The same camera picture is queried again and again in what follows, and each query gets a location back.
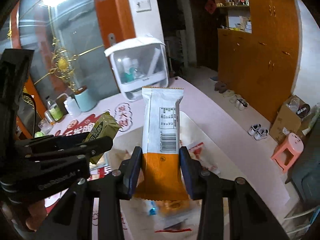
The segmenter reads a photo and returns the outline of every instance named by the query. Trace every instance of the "white squeeze bottle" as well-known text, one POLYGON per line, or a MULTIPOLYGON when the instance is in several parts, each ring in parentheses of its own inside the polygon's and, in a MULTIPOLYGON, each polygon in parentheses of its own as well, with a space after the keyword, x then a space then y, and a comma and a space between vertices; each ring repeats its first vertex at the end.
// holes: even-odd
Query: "white squeeze bottle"
POLYGON ((47 107, 48 107, 48 110, 49 110, 50 114, 52 115, 53 119, 56 121, 60 120, 63 117, 63 113, 60 110, 57 103, 52 101, 49 98, 49 96, 47 96, 45 99, 47 100, 47 107))
POLYGON ((65 100, 63 103, 68 113, 73 117, 77 117, 81 114, 81 110, 74 98, 67 97, 67 100, 65 100))

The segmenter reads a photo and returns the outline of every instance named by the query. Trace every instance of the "white storage box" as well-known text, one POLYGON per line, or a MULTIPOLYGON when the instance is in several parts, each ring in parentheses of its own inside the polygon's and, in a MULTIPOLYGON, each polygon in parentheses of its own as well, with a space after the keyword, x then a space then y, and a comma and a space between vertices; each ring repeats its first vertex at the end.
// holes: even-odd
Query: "white storage box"
POLYGON ((110 55, 119 89, 129 101, 142 98, 143 86, 168 86, 165 47, 159 40, 148 37, 135 38, 120 42, 113 47, 115 48, 113 52, 107 53, 112 49, 110 47, 105 54, 110 55))

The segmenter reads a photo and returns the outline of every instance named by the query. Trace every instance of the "clear lid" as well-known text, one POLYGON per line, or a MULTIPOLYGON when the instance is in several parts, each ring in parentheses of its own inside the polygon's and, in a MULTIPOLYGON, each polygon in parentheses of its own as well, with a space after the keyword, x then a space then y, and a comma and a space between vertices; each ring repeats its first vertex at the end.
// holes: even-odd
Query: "clear lid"
POLYGON ((115 71, 121 83, 134 82, 165 71, 165 63, 160 44, 130 48, 114 52, 115 71))

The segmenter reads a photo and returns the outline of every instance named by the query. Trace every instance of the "orange and white wrapper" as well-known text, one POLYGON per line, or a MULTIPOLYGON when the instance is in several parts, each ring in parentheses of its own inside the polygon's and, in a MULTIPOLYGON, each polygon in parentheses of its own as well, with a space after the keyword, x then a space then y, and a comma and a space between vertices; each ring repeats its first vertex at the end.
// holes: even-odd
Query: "orange and white wrapper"
POLYGON ((179 164, 179 103, 183 89, 142 88, 146 103, 142 139, 142 172, 135 197, 187 200, 179 164))

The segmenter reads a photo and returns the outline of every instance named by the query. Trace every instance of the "nutrition label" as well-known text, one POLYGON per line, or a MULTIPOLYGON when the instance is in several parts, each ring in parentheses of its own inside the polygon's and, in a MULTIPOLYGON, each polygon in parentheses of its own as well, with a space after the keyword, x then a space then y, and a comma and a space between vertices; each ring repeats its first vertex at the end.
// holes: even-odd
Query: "nutrition label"
POLYGON ((177 116, 176 108, 164 108, 160 107, 159 118, 160 129, 176 129, 177 128, 177 116))

